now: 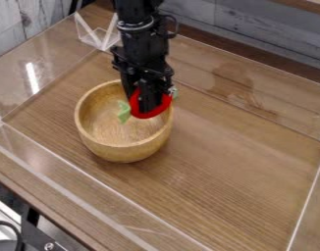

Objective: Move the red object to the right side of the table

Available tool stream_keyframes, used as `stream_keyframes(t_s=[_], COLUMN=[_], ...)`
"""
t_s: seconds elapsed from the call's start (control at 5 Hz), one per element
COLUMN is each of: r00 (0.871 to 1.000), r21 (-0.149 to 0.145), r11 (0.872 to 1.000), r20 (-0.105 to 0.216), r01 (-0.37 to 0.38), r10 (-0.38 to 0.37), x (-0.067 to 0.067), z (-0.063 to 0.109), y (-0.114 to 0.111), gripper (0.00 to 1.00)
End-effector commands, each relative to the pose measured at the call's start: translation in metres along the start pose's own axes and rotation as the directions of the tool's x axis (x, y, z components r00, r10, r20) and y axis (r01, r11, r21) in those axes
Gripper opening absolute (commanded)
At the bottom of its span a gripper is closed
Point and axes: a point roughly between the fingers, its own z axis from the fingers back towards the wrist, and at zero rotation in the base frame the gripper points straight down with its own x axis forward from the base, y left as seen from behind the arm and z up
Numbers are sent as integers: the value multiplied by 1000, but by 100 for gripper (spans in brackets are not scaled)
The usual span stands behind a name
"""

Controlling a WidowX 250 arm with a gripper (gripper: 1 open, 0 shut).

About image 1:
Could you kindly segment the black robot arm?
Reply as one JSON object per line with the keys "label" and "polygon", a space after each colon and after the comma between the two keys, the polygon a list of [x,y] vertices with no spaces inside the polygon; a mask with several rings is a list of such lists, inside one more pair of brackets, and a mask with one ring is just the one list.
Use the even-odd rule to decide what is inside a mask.
{"label": "black robot arm", "polygon": [[112,46],[112,67],[119,71],[131,115],[147,119],[160,114],[172,99],[174,70],[166,62],[176,19],[160,13],[163,0],[111,0],[121,45]]}

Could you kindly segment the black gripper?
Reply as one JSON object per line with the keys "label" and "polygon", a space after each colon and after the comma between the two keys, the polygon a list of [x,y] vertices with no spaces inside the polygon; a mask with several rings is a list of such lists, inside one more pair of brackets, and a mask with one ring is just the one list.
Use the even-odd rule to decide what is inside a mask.
{"label": "black gripper", "polygon": [[112,67],[119,71],[127,97],[136,85],[140,88],[139,108],[150,112],[160,104],[160,96],[172,87],[170,78],[174,71],[166,62],[168,40],[175,36],[166,23],[139,23],[116,25],[121,45],[109,49]]}

